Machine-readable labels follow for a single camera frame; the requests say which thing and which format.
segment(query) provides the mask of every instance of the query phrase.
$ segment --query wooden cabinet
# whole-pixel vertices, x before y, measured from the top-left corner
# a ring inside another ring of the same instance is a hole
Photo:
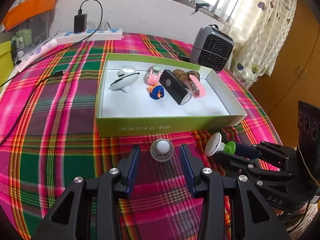
[[[320,107],[320,38],[298,80],[268,115],[282,143],[296,147],[298,140],[298,101]]]
[[[297,9],[288,37],[277,57],[271,77],[258,78],[249,91],[269,114],[289,92],[314,50],[319,23],[303,0]]]

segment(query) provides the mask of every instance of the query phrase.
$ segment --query brown cookie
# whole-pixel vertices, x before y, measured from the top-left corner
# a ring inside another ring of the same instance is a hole
[[[188,79],[189,81],[191,81],[191,79],[189,78],[190,75],[194,75],[194,76],[197,78],[197,80],[200,81],[200,74],[199,74],[198,71],[190,70],[189,72],[186,72],[186,75],[187,75],[187,79]]]
[[[185,81],[187,80],[187,75],[185,74],[185,72],[181,69],[175,69],[174,71],[172,71],[172,73],[180,79],[180,81]]]

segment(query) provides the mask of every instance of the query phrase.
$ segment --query silver screw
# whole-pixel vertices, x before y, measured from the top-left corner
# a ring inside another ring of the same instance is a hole
[[[203,172],[204,174],[210,174],[210,173],[212,172],[212,170],[211,170],[210,168],[203,168],[203,169],[202,169],[202,172]]]
[[[119,170],[117,169],[117,168],[112,168],[112,169],[110,169],[110,174],[117,174],[118,172],[119,172]]]
[[[74,180],[73,180],[75,183],[80,183],[83,181],[83,178],[82,177],[76,177]]]
[[[243,182],[246,182],[248,180],[247,176],[244,176],[244,175],[240,175],[239,176],[239,180],[243,181]]]

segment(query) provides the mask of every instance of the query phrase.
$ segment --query patterned curtain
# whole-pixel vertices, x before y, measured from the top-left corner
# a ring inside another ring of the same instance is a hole
[[[242,0],[228,33],[235,47],[227,67],[246,88],[272,74],[296,5],[297,0]]]

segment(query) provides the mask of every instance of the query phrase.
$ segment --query white ball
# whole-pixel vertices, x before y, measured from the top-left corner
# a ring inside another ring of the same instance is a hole
[[[165,154],[170,150],[170,143],[167,141],[159,141],[156,145],[158,152]]]
[[[19,51],[17,52],[17,58],[22,58],[23,56],[24,56],[23,50],[19,50]]]

